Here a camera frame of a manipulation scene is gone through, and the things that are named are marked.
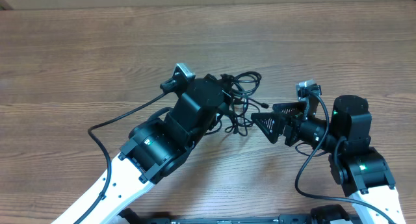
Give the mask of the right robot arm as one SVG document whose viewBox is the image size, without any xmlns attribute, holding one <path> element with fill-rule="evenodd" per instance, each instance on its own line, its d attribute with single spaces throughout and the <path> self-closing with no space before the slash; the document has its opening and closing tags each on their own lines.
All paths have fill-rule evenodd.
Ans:
<svg viewBox="0 0 416 224">
<path fill-rule="evenodd" d="M 284 136 L 287 146 L 312 147 L 299 175 L 317 151 L 327 153 L 332 177 L 344 197 L 304 192 L 300 177 L 295 178 L 296 191 L 312 199 L 350 203 L 363 223 L 404 223 L 393 174 L 385 158 L 370 145 L 372 116 L 367 100 L 342 95 L 328 110 L 316 93 L 302 94 L 299 99 L 275 104 L 272 112 L 254 113 L 251 119 L 271 143 Z"/>
</svg>

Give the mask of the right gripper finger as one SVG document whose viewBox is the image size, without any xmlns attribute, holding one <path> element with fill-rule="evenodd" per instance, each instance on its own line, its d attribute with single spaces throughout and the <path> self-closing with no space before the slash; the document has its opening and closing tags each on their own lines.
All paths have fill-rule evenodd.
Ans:
<svg viewBox="0 0 416 224">
<path fill-rule="evenodd" d="M 283 114 L 270 113 L 253 113 L 251 120 L 266 136 L 268 141 L 275 144 L 278 138 L 283 134 L 287 120 Z"/>
<path fill-rule="evenodd" d="M 303 114 L 306 109 L 306 102 L 295 102 L 295 103 L 280 103 L 273 104 L 272 113 L 273 114 L 288 114 L 290 116 L 295 116 Z"/>
</svg>

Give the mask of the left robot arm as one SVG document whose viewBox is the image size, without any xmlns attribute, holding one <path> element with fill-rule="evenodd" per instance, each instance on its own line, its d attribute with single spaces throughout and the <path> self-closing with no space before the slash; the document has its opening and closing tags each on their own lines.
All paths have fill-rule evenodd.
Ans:
<svg viewBox="0 0 416 224">
<path fill-rule="evenodd" d="M 104 174 L 55 223 L 114 221 L 187 160 L 228 98 L 223 82 L 209 75 L 192 81 L 171 78 L 161 90 L 178 95 L 175 107 L 162 108 L 136 126 Z"/>
</svg>

